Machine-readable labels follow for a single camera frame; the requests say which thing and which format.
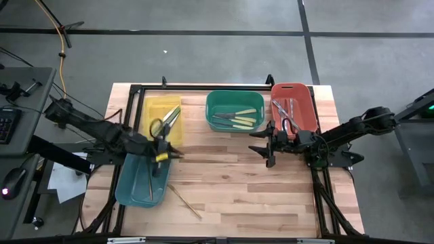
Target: wooden stick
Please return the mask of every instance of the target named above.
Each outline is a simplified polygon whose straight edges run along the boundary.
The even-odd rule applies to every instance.
[[[149,179],[149,198],[151,199],[151,201],[153,201],[153,191],[152,191],[152,179],[151,179],[151,167],[149,167],[149,164],[151,162],[146,162],[146,166],[148,167],[148,179]]]
[[[175,189],[174,186],[172,186],[171,184],[168,184],[167,186],[169,186],[170,189],[172,189],[174,191],[174,193],[181,198],[181,200],[190,208],[190,210],[195,213],[195,215],[201,220],[202,216],[190,205],[190,203],[188,203],[187,201],[185,201],[185,199],[183,197],[181,197],[181,194],[179,194],[179,192]]]

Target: plastic bin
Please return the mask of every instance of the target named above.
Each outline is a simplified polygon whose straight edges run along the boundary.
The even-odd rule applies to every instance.
[[[303,130],[316,131],[318,128],[317,117],[313,108],[311,93],[306,85],[301,83],[280,83],[271,89],[271,100],[275,99],[291,115],[290,98],[293,99],[294,121]],[[273,119],[276,128],[282,130],[279,109],[271,102]],[[295,135],[288,128],[288,137]]]
[[[253,129],[251,130],[213,124],[213,122],[220,122],[231,125],[240,125],[232,121],[213,118],[212,115],[215,113],[235,113],[252,108],[256,109],[256,113],[238,115],[241,117],[256,119],[256,122],[252,126]],[[211,91],[206,97],[205,116],[213,131],[243,133],[256,131],[256,129],[258,129],[258,127],[264,122],[264,98],[261,94],[254,91]]]
[[[143,106],[143,118],[142,127],[140,128],[140,133],[152,140],[149,134],[149,127],[154,119],[163,119],[164,116],[170,112],[176,105],[181,105],[180,96],[161,96],[161,97],[150,97],[144,99]],[[183,135],[183,124],[182,124],[182,107],[179,117],[177,118],[174,126],[171,128],[167,141],[172,144],[172,146],[182,146],[182,135]]]
[[[117,183],[116,200],[125,206],[154,207],[164,200],[167,182],[169,180],[170,165],[161,165],[161,175],[151,177],[153,200],[149,195],[148,163],[151,158],[128,154],[122,167]]]

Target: keyboard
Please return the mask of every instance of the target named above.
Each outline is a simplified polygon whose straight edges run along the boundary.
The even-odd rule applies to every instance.
[[[9,144],[20,117],[19,109],[0,108],[0,144]]]

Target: chopstick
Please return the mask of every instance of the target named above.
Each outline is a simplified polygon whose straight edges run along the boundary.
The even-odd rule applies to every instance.
[[[171,190],[174,191],[174,193],[181,198],[181,200],[187,205],[187,207],[190,208],[190,210],[201,220],[202,216],[190,205],[190,203],[188,203],[183,197],[181,197],[181,194],[179,194],[179,192],[175,189],[174,186],[172,186],[171,184],[167,185]]]

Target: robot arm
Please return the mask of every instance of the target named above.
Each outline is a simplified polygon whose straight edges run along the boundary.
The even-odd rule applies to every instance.
[[[307,163],[311,167],[328,166],[328,155],[336,152],[337,148],[348,144],[366,134],[383,135],[392,132],[397,122],[394,114],[388,108],[376,107],[368,109],[364,114],[350,119],[322,134],[311,131],[297,131],[295,138],[289,140],[284,131],[275,133],[275,122],[270,121],[264,131],[251,133],[251,136],[268,138],[266,148],[249,146],[263,158],[267,159],[267,167],[275,164],[274,152],[304,153]]]
[[[167,153],[169,159],[179,158],[180,152],[169,142],[157,138],[150,141],[145,136],[133,131],[131,127],[107,120],[97,120],[73,108],[68,99],[52,98],[52,103],[44,111],[45,117],[59,124],[70,124],[97,139],[111,153],[125,156],[127,153],[155,158]]]

